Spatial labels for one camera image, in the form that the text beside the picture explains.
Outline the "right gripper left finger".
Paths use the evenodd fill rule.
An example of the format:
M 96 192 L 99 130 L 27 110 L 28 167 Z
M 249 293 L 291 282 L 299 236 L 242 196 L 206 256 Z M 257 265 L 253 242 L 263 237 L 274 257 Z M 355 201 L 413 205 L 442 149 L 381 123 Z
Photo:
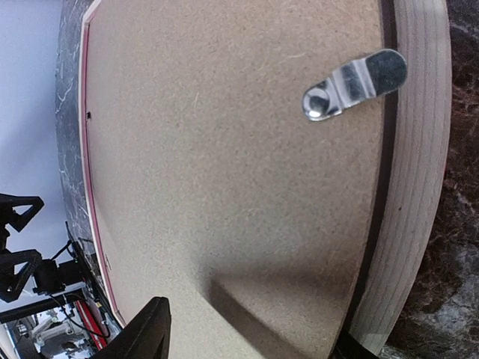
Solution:
M 171 335 L 169 300 L 153 297 L 92 359 L 167 359 Z

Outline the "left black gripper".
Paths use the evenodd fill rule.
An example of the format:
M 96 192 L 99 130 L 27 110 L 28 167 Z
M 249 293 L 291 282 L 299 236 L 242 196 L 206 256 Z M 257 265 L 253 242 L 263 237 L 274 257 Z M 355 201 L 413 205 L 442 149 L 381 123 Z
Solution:
M 38 197 L 1 194 L 1 239 L 7 239 L 11 226 L 20 233 L 43 208 L 44 202 Z M 16 301 L 33 274 L 37 295 L 53 295 L 63 292 L 68 286 L 84 281 L 82 267 L 75 261 L 60 263 L 43 260 L 35 249 L 10 252 L 1 251 L 1 300 Z

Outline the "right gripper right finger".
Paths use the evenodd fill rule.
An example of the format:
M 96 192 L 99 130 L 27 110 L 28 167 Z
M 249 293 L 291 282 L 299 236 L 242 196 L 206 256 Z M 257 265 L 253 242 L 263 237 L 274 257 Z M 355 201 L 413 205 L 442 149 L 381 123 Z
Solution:
M 340 332 L 332 357 L 334 359 L 378 359 L 375 354 L 368 351 L 347 331 Z

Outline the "pink wooden picture frame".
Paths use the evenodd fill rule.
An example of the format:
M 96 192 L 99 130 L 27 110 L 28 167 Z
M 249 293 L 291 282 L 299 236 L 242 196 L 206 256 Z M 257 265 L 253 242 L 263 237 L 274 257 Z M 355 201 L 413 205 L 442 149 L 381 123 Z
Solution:
M 93 2 L 82 17 L 81 153 L 91 229 L 107 297 L 115 318 L 122 325 L 128 325 L 134 317 L 125 321 L 120 315 L 106 274 L 89 164 L 88 39 L 91 20 L 101 2 Z M 383 116 L 376 194 L 356 285 L 338 333 L 339 336 L 342 329 L 351 331 L 353 337 L 373 353 L 380 351 L 392 332 L 423 259 L 445 175 L 451 122 L 451 41 L 446 4 L 443 1 L 377 2 L 382 45 L 375 52 L 381 49 L 399 52 L 406 59 L 408 73 L 398 90 L 375 98 L 382 100 Z

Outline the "brown cardboard backing board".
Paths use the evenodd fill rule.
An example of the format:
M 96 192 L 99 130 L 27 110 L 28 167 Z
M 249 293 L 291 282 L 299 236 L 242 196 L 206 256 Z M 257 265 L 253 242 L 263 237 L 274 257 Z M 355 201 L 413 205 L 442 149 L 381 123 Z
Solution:
M 377 1 L 102 1 L 88 152 L 125 321 L 171 305 L 172 358 L 327 358 L 373 211 L 382 100 L 303 93 L 380 49 Z

